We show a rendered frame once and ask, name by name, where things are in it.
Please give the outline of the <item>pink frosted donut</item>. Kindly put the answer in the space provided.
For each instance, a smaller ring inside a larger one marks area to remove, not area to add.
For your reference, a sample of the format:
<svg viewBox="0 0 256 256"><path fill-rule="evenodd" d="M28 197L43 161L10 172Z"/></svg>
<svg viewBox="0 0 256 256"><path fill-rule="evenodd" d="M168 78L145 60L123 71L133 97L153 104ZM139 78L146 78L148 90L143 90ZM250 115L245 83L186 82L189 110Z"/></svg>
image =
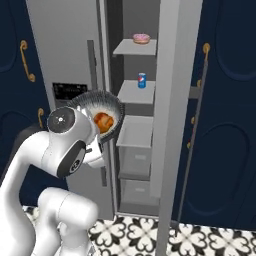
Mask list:
<svg viewBox="0 0 256 256"><path fill-rule="evenodd" d="M150 42L150 36L148 34L134 34L133 42L136 44L148 44Z"/></svg>

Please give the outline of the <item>grey open fridge door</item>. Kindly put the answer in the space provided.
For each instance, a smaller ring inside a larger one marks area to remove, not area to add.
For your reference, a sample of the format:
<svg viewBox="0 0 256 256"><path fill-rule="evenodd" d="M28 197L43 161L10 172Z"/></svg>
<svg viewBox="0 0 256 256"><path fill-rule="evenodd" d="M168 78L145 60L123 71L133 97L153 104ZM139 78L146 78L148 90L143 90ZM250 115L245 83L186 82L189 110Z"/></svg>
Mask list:
<svg viewBox="0 0 256 256"><path fill-rule="evenodd" d="M150 195L160 200L155 256L166 256L203 0L161 0Z"/></svg>

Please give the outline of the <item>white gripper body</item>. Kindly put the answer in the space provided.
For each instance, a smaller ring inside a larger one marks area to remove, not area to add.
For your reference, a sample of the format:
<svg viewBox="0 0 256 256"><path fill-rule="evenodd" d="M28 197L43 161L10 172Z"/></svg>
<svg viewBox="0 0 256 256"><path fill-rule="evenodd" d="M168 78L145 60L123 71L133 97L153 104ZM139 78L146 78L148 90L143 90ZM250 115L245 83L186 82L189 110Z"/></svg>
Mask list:
<svg viewBox="0 0 256 256"><path fill-rule="evenodd" d="M94 140L86 147L85 163L92 168L105 166L104 151L99 135L96 135Z"/></svg>

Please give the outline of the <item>brown chicken drumstick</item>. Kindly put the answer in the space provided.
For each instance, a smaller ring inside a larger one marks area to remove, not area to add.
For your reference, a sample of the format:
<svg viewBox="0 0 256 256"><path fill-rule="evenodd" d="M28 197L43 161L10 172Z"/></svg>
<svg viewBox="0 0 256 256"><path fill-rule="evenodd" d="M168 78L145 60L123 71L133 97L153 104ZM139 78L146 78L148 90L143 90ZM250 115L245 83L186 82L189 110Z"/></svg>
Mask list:
<svg viewBox="0 0 256 256"><path fill-rule="evenodd" d="M94 122L98 126L100 133L105 133L114 124L114 119L104 112L99 112L95 115Z"/></svg>

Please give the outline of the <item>grey fridge door with dispenser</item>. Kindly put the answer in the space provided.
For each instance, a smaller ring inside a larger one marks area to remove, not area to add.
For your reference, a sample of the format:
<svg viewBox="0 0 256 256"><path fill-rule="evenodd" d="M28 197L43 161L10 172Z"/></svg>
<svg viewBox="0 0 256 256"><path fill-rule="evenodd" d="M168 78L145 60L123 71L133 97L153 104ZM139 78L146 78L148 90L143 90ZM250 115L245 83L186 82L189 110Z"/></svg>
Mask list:
<svg viewBox="0 0 256 256"><path fill-rule="evenodd" d="M58 107L53 83L91 87L87 40L94 41L98 90L106 90L99 0L26 0L50 109ZM109 143L104 143L107 187L100 168L82 165L67 178L70 191L91 199L99 218L112 220L114 199Z"/></svg>

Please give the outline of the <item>grey bowl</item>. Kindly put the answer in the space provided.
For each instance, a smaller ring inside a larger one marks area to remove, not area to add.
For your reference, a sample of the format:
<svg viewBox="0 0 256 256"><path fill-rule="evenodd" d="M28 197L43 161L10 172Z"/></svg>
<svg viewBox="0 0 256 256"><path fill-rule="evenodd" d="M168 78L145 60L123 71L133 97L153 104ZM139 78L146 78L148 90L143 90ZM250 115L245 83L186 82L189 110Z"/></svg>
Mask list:
<svg viewBox="0 0 256 256"><path fill-rule="evenodd" d="M113 118L113 125L108 131L100 135L102 143L105 143L119 134L125 116L124 105L112 93L107 91L89 91L70 100L67 105L91 119L102 112Z"/></svg>

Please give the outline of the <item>clear fridge drawer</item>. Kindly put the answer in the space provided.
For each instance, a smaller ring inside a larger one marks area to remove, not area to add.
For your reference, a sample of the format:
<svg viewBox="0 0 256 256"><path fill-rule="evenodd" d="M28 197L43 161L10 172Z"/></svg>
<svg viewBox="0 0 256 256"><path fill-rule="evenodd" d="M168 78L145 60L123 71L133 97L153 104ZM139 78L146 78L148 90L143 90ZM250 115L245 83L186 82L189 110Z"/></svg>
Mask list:
<svg viewBox="0 0 256 256"><path fill-rule="evenodd" d="M159 199L150 196L148 181L122 180L121 201L124 203L156 206Z"/></svg>
<svg viewBox="0 0 256 256"><path fill-rule="evenodd" d="M119 148L120 173L122 179L149 180L151 149L143 147Z"/></svg>

